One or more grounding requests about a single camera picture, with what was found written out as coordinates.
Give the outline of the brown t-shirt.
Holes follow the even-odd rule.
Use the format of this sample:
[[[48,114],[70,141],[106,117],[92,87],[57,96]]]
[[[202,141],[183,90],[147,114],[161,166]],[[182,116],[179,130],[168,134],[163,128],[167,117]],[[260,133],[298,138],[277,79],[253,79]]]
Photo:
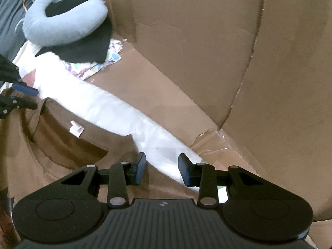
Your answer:
[[[189,213],[198,193],[171,182],[166,198],[158,184],[150,198],[145,173],[127,186],[130,205],[107,206],[107,185],[98,198],[83,198],[61,181],[86,166],[108,169],[140,153],[130,135],[108,132],[51,98],[37,109],[14,109],[1,119],[1,248],[183,248]]]

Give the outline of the white patterned bed sheet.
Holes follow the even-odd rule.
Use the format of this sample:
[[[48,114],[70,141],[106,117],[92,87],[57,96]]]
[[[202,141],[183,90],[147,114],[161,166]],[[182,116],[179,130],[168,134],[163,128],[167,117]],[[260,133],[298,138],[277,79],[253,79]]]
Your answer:
[[[88,79],[80,79],[65,63],[48,52],[37,55],[26,42],[14,59],[23,77],[35,74],[34,87],[74,114],[107,131],[131,135],[146,154],[149,187],[139,193],[150,198],[158,184],[166,198],[171,182],[185,190],[177,167],[179,154],[193,161],[222,165],[208,150],[204,138],[216,124],[171,80],[128,42],[116,43],[120,60]]]

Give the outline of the light blue neck pillow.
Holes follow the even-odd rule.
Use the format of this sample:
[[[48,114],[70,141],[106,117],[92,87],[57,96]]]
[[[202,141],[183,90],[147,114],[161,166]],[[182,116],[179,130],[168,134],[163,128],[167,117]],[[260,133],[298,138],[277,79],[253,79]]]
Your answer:
[[[51,3],[63,0],[35,0],[22,19],[27,40],[40,46],[62,46],[76,42],[94,32],[106,19],[108,9],[103,0],[87,0],[59,15],[46,15]]]

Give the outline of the black cloth under pillow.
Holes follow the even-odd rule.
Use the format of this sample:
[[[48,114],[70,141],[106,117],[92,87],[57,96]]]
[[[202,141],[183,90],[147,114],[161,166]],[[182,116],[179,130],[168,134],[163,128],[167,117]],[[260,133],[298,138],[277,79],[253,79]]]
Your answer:
[[[53,17],[73,9],[87,0],[62,0],[52,2],[46,7],[46,16]],[[63,46],[43,47],[35,56],[38,57],[47,52],[53,52],[60,59],[72,63],[104,63],[109,48],[112,33],[112,24],[109,18],[90,35]]]

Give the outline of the brown cardboard panel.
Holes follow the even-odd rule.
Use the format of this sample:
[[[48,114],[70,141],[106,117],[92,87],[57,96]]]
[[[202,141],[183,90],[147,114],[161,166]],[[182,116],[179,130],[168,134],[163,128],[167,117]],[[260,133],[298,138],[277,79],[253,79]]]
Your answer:
[[[104,1],[125,50],[95,84],[305,198],[331,248],[331,0]]]

